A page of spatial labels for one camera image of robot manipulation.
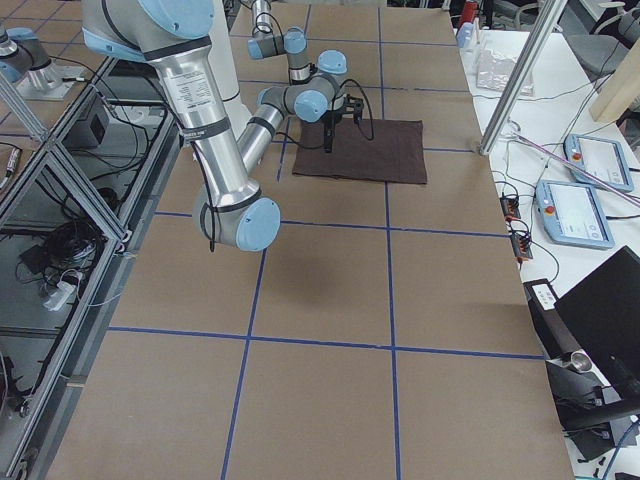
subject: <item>blue and white control panel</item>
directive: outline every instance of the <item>blue and white control panel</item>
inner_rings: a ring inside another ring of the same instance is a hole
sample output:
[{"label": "blue and white control panel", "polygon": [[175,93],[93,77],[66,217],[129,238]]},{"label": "blue and white control panel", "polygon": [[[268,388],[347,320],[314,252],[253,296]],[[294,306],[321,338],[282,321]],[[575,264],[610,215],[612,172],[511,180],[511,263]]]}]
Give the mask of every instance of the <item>blue and white control panel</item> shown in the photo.
[{"label": "blue and white control panel", "polygon": [[553,242],[601,250],[615,245],[595,187],[542,180],[536,201]]},{"label": "blue and white control panel", "polygon": [[[567,159],[577,167],[622,191],[633,190],[629,166],[622,145],[615,140],[571,134],[564,143]],[[571,171],[578,182],[593,184],[579,173]]]}]

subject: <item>light blue joint cap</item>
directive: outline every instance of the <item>light blue joint cap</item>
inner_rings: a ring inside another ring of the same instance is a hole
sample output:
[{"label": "light blue joint cap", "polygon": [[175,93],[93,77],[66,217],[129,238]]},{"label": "light blue joint cap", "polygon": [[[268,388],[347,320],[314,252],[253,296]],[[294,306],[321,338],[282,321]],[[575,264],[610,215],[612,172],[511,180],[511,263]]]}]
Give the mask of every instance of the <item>light blue joint cap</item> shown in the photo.
[{"label": "light blue joint cap", "polygon": [[300,27],[291,27],[284,34],[284,50],[287,53],[295,55],[303,52],[307,48],[307,39],[304,36],[304,30]]},{"label": "light blue joint cap", "polygon": [[260,198],[240,218],[236,245],[245,252],[259,252],[271,245],[279,229],[278,205],[270,198]]},{"label": "light blue joint cap", "polygon": [[296,97],[293,109],[296,115],[305,122],[320,120],[329,107],[327,97],[318,90],[307,90]]},{"label": "light blue joint cap", "polygon": [[147,63],[144,55],[140,50],[135,50],[126,45],[116,43],[107,38],[96,35],[86,28],[82,29],[84,34],[84,43],[90,50],[108,57],[119,58],[120,60],[129,60],[138,63]]},{"label": "light blue joint cap", "polygon": [[264,88],[260,90],[260,93],[258,94],[258,99],[256,100],[256,104],[258,106],[262,105],[262,100],[264,100],[264,96],[267,94],[268,91],[269,91],[269,88]]},{"label": "light blue joint cap", "polygon": [[247,42],[247,50],[249,51],[249,56],[253,60],[262,60],[264,56],[262,55],[262,50],[260,50],[260,45],[255,38],[250,38]]},{"label": "light blue joint cap", "polygon": [[11,40],[22,40],[23,42],[38,39],[33,30],[24,27],[10,28],[7,30],[7,35]]},{"label": "light blue joint cap", "polygon": [[318,68],[333,75],[347,73],[347,57],[338,50],[325,50],[318,57]]},{"label": "light blue joint cap", "polygon": [[213,26],[211,0],[138,0],[138,3],[158,26],[185,40],[207,36]]},{"label": "light blue joint cap", "polygon": [[18,80],[22,78],[22,75],[18,70],[13,68],[11,65],[0,61],[0,73],[4,75],[4,77],[9,80],[11,83],[16,83]]}]

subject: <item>dark brown cloth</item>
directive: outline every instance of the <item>dark brown cloth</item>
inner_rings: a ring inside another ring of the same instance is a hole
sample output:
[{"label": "dark brown cloth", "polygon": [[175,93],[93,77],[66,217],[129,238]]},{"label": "dark brown cloth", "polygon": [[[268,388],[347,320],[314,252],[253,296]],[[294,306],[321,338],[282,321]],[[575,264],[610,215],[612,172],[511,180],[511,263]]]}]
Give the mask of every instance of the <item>dark brown cloth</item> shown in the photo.
[{"label": "dark brown cloth", "polygon": [[[369,135],[368,120],[362,130]],[[293,173],[395,183],[427,183],[422,152],[422,122],[374,120],[368,141],[350,118],[336,125],[333,152],[298,148]],[[322,144],[322,123],[302,123],[302,145]]]}]

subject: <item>white desk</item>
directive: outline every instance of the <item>white desk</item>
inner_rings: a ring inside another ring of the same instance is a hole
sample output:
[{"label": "white desk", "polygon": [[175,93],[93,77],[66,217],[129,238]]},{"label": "white desk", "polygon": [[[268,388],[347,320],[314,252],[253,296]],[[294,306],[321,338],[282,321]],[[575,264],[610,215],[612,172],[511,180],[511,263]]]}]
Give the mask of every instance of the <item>white desk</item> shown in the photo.
[{"label": "white desk", "polygon": [[[517,55],[522,50],[528,34],[524,32],[491,31],[485,32],[485,35],[485,48],[493,49],[505,55]],[[465,65],[470,65],[471,63],[468,61],[468,55],[470,54],[462,52]],[[535,95],[532,98],[553,97],[588,84],[586,75],[561,34],[553,34],[547,42],[540,59],[533,69],[533,79]],[[487,97],[498,97],[500,95],[498,92],[477,88],[476,75],[471,69],[467,71],[467,81],[474,96],[484,95]],[[537,102],[518,101],[511,114],[511,119],[522,127],[522,135],[524,137],[539,145],[562,142],[564,140],[562,137],[563,132],[576,116],[582,101],[591,91],[592,88],[588,85],[574,93],[563,95],[554,100],[541,100]],[[572,133],[587,133],[605,125],[594,122],[589,115],[588,106],[591,105],[596,98],[597,94],[591,98],[587,107],[580,115],[575,127],[572,129]],[[478,123],[483,131],[491,118],[497,102],[495,99],[474,97]],[[636,160],[633,152],[625,142],[624,137],[615,125],[606,126],[594,135],[620,141],[625,149],[629,165],[636,168],[640,166],[640,163]],[[556,153],[562,155],[563,149],[561,145],[557,147],[550,146],[548,148],[550,150],[556,148]],[[529,147],[515,142],[510,143],[509,151],[509,175],[516,179],[535,184],[541,174],[543,174],[546,157]],[[506,152],[507,141],[499,141],[490,155],[493,170],[505,172],[507,168]],[[544,171],[542,178],[574,181],[566,168],[553,160],[551,162],[546,171]],[[636,185],[633,194],[639,195],[640,188],[638,185],[640,185],[640,175],[632,175]],[[496,181],[504,179],[499,173],[494,173],[494,178]],[[511,179],[508,179],[508,181],[517,186],[521,195],[532,194],[531,187],[526,184]],[[502,186],[502,184],[496,185],[498,192],[502,191]],[[624,216],[640,213],[637,208],[608,192],[599,191],[598,196],[607,215]],[[579,247],[567,247],[550,242],[537,212],[533,212],[532,224],[531,202],[531,197],[523,197],[520,199],[521,214],[531,227],[533,240],[548,248],[558,258],[560,273],[553,285],[560,296],[564,295],[623,245],[629,245],[635,252],[640,252],[640,219],[609,222],[614,240],[616,241],[616,247],[611,250],[600,251]],[[553,259],[540,248],[536,246],[532,248],[534,259],[523,264],[521,270],[522,281],[525,282],[545,277],[552,278],[556,271]],[[576,475],[592,476],[595,468],[598,466],[596,462],[579,464],[576,459],[580,458],[580,454],[574,444],[568,441],[567,448]],[[603,470],[604,469],[600,467],[600,475],[602,475]],[[610,478],[613,478],[613,472],[615,471],[624,471],[640,475],[640,447],[622,449],[618,455],[616,466],[610,474]]]}]

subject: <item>black monitor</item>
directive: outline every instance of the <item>black monitor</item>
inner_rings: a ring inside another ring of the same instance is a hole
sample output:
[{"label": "black monitor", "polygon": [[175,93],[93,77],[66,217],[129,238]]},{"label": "black monitor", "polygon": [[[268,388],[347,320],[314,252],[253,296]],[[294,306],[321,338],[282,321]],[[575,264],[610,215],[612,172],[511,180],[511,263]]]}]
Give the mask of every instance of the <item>black monitor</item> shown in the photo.
[{"label": "black monitor", "polygon": [[640,257],[621,248],[555,306],[620,396],[640,396]]}]

